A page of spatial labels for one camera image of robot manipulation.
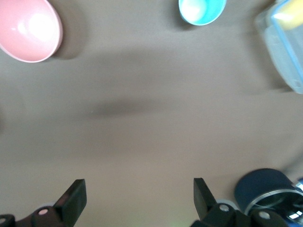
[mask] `screw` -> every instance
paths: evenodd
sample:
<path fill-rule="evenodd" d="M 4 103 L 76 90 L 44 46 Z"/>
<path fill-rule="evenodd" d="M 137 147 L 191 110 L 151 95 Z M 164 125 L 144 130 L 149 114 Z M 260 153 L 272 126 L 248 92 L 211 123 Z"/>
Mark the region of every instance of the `screw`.
<path fill-rule="evenodd" d="M 265 212 L 265 211 L 260 211 L 260 212 L 259 212 L 259 216 L 260 216 L 261 218 L 263 218 L 263 219 L 266 219 L 266 220 L 269 220 L 269 219 L 270 219 L 270 215 L 269 215 L 267 212 Z"/>
<path fill-rule="evenodd" d="M 43 209 L 43 210 L 40 210 L 39 211 L 39 215 L 44 215 L 44 214 L 46 214 L 48 212 L 48 209 Z"/>
<path fill-rule="evenodd" d="M 220 210 L 224 211 L 224 212 L 228 212 L 229 211 L 229 207 L 225 204 L 221 204 L 219 206 Z"/>

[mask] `metal rim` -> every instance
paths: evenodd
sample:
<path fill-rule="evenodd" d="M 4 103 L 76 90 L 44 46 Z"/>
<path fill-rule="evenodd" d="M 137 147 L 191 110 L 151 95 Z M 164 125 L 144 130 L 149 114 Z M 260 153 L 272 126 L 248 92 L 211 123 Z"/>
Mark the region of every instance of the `metal rim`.
<path fill-rule="evenodd" d="M 297 190 L 291 190 L 291 189 L 279 189 L 279 190 L 275 190 L 275 191 L 271 191 L 271 192 L 267 192 L 267 193 L 264 193 L 258 197 L 256 197 L 252 202 L 250 202 L 250 204 L 246 207 L 245 211 L 244 211 L 244 214 L 248 215 L 249 212 L 251 211 L 251 208 L 256 205 L 258 202 L 260 202 L 261 200 L 269 197 L 269 196 L 272 196 L 272 195 L 277 195 L 277 194 L 281 194 L 281 193 L 285 193 L 285 192 L 290 192 L 290 193 L 295 193 L 295 194 L 299 194 L 301 196 L 303 196 L 303 193 L 302 192 L 299 192 Z"/>

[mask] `gray surface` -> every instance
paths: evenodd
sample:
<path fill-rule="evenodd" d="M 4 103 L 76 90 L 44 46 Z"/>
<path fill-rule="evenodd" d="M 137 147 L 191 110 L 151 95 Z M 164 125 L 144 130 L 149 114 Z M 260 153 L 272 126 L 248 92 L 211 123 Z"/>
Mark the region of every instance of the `gray surface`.
<path fill-rule="evenodd" d="M 0 213 L 23 218 L 85 178 L 77 227 L 187 227 L 194 177 L 232 199 L 247 171 L 300 176 L 303 96 L 253 25 L 272 1 L 228 0 L 204 27 L 182 22 L 177 0 L 50 2 L 58 53 L 0 53 Z"/>

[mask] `navy mug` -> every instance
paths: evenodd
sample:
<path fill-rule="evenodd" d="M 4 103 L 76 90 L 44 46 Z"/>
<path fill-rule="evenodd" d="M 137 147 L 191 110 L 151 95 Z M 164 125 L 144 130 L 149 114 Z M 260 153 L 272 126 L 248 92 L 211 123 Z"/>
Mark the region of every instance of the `navy mug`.
<path fill-rule="evenodd" d="M 269 209 L 287 222 L 303 225 L 303 191 L 293 186 L 285 174 L 275 169 L 258 169 L 236 184 L 234 196 L 240 210 Z"/>

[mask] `pink bowl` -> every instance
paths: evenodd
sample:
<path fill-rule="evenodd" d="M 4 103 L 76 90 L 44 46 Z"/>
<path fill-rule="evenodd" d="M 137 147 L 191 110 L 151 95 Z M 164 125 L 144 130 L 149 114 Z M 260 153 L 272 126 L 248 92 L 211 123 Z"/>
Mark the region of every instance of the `pink bowl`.
<path fill-rule="evenodd" d="M 62 41 L 61 20 L 47 0 L 0 0 L 0 48 L 24 62 L 52 56 Z"/>

